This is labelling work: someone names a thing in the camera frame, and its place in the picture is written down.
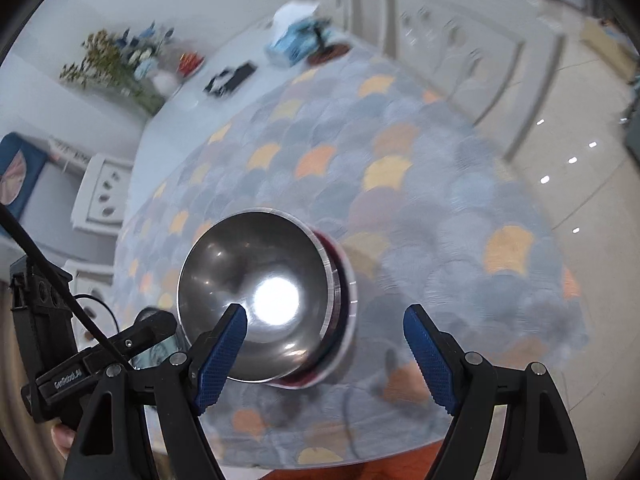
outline brown round base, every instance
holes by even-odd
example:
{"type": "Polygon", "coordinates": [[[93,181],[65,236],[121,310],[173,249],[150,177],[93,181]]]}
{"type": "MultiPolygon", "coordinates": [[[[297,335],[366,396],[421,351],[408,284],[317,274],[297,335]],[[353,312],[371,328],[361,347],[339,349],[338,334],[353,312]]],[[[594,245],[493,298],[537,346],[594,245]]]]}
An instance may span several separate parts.
{"type": "Polygon", "coordinates": [[[338,57],[344,56],[350,50],[351,45],[347,43],[331,44],[324,52],[316,52],[315,54],[311,54],[311,56],[306,58],[306,62],[311,66],[322,65],[323,63],[331,61],[332,59],[337,59],[338,57]]]}

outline flower arrangement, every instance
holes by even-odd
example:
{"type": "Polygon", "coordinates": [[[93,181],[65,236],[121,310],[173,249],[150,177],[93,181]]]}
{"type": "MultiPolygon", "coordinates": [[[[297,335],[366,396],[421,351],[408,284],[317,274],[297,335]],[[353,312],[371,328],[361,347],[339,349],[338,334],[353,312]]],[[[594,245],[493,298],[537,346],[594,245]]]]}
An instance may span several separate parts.
{"type": "Polygon", "coordinates": [[[117,37],[103,29],[89,34],[82,42],[86,51],[84,59],[79,64],[64,65],[60,79],[83,89],[116,91],[155,115],[164,105],[164,97],[145,81],[145,77],[158,68],[158,56],[174,30],[170,28],[158,34],[156,22],[153,22],[131,39],[129,33],[127,29],[117,37]]]}

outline tile floor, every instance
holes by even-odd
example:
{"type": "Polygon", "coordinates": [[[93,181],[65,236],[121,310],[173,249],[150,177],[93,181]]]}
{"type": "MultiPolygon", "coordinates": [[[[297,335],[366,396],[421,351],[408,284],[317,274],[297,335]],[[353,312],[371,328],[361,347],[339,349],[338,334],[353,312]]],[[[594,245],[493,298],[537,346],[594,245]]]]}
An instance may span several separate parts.
{"type": "MultiPolygon", "coordinates": [[[[567,41],[544,123],[532,127],[513,168],[545,209],[582,288],[591,339],[553,375],[588,478],[613,479],[640,440],[640,171],[618,125],[630,90],[580,43],[579,12],[558,4],[546,12],[567,41]]],[[[503,421],[497,410],[496,428],[503,421]]],[[[490,437],[478,480],[491,476],[499,433],[490,437]]]]}

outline white tissue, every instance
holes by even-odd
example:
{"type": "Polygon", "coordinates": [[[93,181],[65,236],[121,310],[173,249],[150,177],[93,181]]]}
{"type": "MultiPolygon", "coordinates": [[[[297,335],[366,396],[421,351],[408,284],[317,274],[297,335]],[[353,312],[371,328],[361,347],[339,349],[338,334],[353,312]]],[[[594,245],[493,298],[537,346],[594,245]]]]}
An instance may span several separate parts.
{"type": "Polygon", "coordinates": [[[285,35],[290,25],[300,20],[304,20],[312,16],[318,8],[318,2],[301,2],[299,0],[291,0],[287,2],[273,15],[273,42],[276,43],[285,35]]]}

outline metal bowl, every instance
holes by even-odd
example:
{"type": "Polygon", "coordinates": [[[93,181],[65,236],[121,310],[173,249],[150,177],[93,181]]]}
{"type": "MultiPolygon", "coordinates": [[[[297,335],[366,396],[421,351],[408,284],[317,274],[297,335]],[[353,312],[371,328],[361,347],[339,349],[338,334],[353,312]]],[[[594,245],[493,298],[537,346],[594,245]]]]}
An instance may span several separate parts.
{"type": "Polygon", "coordinates": [[[245,211],[191,249],[178,282],[178,320],[193,344],[229,304],[241,304],[247,335],[229,378],[271,381],[321,350],[337,285],[327,252],[302,222],[272,209],[245,211]]]}

